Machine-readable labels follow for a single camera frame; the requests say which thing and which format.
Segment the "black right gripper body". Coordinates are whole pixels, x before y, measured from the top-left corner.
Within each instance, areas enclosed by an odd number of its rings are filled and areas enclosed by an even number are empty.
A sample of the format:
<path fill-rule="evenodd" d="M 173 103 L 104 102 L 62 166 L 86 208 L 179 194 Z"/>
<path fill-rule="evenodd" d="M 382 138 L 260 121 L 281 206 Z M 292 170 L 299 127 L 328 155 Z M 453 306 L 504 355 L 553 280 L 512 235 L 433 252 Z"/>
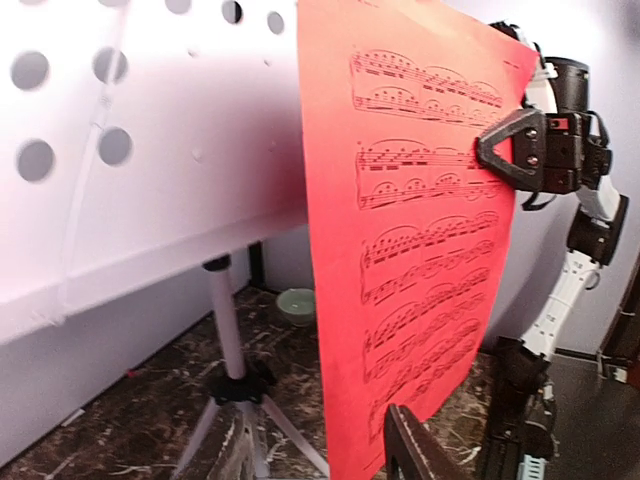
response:
<path fill-rule="evenodd" d="M 544 193 L 573 193 L 599 188 L 612 163 L 608 131 L 596 112 L 546 115 Z"/>

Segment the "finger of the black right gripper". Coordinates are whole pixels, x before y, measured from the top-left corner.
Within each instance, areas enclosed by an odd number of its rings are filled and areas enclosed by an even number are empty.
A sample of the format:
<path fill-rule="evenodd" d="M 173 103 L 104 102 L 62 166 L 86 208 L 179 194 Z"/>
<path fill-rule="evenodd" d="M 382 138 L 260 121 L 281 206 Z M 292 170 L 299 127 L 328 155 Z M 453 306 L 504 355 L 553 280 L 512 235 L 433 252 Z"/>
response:
<path fill-rule="evenodd" d="M 546 156 L 546 114 L 535 108 L 512 111 L 474 142 L 476 160 L 515 190 L 542 189 Z"/>

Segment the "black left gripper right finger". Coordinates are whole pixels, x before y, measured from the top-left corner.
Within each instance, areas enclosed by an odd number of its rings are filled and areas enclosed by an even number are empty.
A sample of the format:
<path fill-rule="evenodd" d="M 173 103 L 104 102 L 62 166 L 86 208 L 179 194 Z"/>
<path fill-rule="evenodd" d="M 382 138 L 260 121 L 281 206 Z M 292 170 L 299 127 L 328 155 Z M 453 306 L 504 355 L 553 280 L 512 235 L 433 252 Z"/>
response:
<path fill-rule="evenodd" d="M 406 405 L 388 406 L 383 435 L 388 479 L 468 479 Z"/>

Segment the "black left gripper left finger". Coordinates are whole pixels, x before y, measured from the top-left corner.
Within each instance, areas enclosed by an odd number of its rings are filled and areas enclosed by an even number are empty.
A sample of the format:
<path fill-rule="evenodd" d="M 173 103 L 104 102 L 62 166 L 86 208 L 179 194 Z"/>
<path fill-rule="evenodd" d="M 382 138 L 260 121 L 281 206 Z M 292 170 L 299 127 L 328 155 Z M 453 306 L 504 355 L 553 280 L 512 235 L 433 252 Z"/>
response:
<path fill-rule="evenodd" d="M 257 416 L 253 409 L 224 409 L 205 440 L 211 465 L 205 479 L 256 479 Z"/>

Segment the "red sheet music page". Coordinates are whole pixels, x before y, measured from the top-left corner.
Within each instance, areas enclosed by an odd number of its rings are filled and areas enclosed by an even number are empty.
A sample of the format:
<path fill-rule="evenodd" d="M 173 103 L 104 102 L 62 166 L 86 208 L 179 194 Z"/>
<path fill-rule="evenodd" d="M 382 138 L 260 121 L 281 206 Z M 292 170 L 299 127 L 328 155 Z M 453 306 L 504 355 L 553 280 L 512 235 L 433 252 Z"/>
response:
<path fill-rule="evenodd" d="M 473 146 L 538 55 L 440 1 L 302 1 L 298 60 L 330 475 L 369 479 L 387 407 L 431 417 L 483 340 L 515 194 Z"/>

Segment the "white perforated music stand desk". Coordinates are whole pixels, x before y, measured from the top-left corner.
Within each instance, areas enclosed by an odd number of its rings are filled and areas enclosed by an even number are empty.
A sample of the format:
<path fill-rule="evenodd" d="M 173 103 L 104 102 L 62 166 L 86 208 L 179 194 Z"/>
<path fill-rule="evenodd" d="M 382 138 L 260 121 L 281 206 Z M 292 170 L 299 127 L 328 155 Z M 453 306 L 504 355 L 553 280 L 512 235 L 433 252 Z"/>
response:
<path fill-rule="evenodd" d="M 306 220 L 293 1 L 1 5 L 1 340 Z"/>

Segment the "white folding tripod stand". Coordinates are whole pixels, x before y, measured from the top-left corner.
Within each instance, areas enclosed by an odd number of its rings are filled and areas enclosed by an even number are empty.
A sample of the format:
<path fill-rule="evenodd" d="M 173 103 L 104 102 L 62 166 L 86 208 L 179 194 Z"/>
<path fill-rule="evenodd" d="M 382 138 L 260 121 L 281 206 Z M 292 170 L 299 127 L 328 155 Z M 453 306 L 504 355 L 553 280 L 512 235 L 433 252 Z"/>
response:
<path fill-rule="evenodd" d="M 242 432 L 248 441 L 251 479 L 268 479 L 270 468 L 261 446 L 257 412 L 263 411 L 327 479 L 330 468 L 327 460 L 304 438 L 269 395 L 276 383 L 271 370 L 261 361 L 251 362 L 243 352 L 238 318 L 231 285 L 231 255 L 224 254 L 202 264 L 208 273 L 216 331 L 224 360 L 224 372 L 208 384 L 209 400 L 201 413 L 195 430 L 172 473 L 180 478 L 202 446 L 218 414 L 227 405 L 238 410 L 243 419 Z"/>

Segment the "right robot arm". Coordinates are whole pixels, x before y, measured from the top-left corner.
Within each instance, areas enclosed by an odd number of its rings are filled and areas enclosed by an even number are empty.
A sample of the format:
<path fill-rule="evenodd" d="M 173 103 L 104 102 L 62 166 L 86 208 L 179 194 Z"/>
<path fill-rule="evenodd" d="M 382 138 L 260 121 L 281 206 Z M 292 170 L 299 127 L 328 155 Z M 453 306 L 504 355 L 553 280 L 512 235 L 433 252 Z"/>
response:
<path fill-rule="evenodd" d="M 497 372 L 478 479 L 543 478 L 557 451 L 548 369 L 559 333 L 580 295 L 610 264 L 626 217 L 629 200 L 610 177 L 608 132 L 589 107 L 589 76 L 582 62 L 540 54 L 520 109 L 475 140 L 481 166 L 529 193 L 523 210 L 545 208 L 541 193 L 574 194 L 579 201 L 561 272 L 541 311 L 519 337 L 495 342 Z"/>

